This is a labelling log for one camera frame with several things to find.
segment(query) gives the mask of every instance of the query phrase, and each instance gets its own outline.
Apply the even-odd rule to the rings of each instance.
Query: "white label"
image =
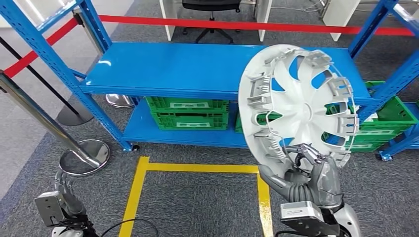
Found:
[[[372,144],[355,144],[355,145],[352,145],[352,149],[371,148],[372,146],[373,146]]]
[[[375,131],[362,131],[359,130],[356,134],[357,136],[362,135],[391,135],[393,134],[394,130],[375,130]]]
[[[171,108],[209,108],[208,102],[201,103],[170,103]]]
[[[209,122],[177,122],[176,127],[211,127]]]

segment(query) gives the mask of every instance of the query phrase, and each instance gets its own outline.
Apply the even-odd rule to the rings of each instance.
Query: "black cable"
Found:
[[[275,237],[279,237],[280,234],[291,234],[291,235],[296,235],[296,236],[306,236],[306,235],[302,235],[297,231],[278,231],[275,234]],[[326,237],[326,236],[306,236],[306,237]]]
[[[144,219],[140,219],[140,218],[135,218],[135,219],[129,219],[129,220],[126,220],[126,221],[121,221],[121,222],[119,222],[119,223],[117,223],[117,224],[115,224],[115,225],[113,225],[113,226],[111,226],[110,228],[108,228],[105,232],[103,232],[103,234],[100,236],[100,237],[103,237],[106,233],[108,233],[111,229],[113,229],[113,228],[115,228],[115,227],[117,227],[117,226],[120,226],[120,225],[122,225],[123,223],[125,223],[125,222],[130,222],[130,221],[143,221],[143,222],[145,222],[145,223],[147,223],[147,224],[149,224],[153,229],[154,229],[154,232],[156,232],[156,237],[159,237],[159,231],[157,230],[157,227],[151,222],[151,221],[147,221],[147,220],[144,220]]]
[[[302,235],[300,233],[298,233],[297,231],[278,231],[275,234],[275,237],[279,237],[280,234],[292,234],[292,235],[297,235],[297,236],[306,236],[306,235]]]

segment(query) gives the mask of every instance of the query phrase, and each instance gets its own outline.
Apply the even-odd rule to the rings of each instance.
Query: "green crate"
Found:
[[[391,98],[378,112],[378,119],[360,125],[357,137],[361,139],[391,140],[418,123],[418,120],[398,96]]]
[[[228,112],[228,100],[145,97],[152,113],[218,113]]]
[[[359,142],[357,144],[352,144],[352,152],[373,152],[380,148],[382,145],[387,143],[387,141],[370,141],[370,142]],[[345,148],[349,149],[350,140],[345,144]]]
[[[160,130],[227,130],[228,113],[151,113]]]
[[[365,84],[365,86],[367,87],[368,92],[369,92],[370,94],[372,94],[372,93],[374,93],[374,92],[375,92],[375,90],[370,90],[370,87],[375,86],[375,85],[380,85],[380,84],[383,84],[383,83],[385,83],[385,81],[384,81],[384,80],[370,80],[370,81],[365,81],[365,82],[364,82],[364,84]]]
[[[270,114],[268,119],[269,119],[269,121],[273,121],[273,120],[278,119],[280,117],[282,117],[282,115],[279,115],[279,114]],[[256,119],[257,119],[257,122],[260,125],[266,125],[266,114],[259,114],[256,117]],[[242,121],[240,120],[240,114],[239,113],[237,113],[235,131],[237,133],[243,133]]]

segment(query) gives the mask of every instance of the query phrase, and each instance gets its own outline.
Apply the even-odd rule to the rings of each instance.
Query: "yellow tape line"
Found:
[[[134,180],[132,181],[131,192],[129,192],[128,202],[126,203],[124,220],[134,219],[137,215],[138,204],[140,203],[141,190],[143,189],[144,178],[149,166],[150,157],[140,157]],[[125,222],[121,225],[119,237],[131,236],[134,222]]]
[[[150,163],[148,170],[180,172],[258,173],[257,165]]]
[[[259,197],[259,215],[262,223],[263,235],[273,237],[271,200],[269,197],[269,186],[257,174],[257,194]]]

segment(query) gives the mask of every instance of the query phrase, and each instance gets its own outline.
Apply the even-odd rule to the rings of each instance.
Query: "shelf foot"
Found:
[[[378,151],[378,157],[379,159],[381,159],[382,161],[391,161],[393,160],[393,157],[389,154],[383,154],[382,151]]]

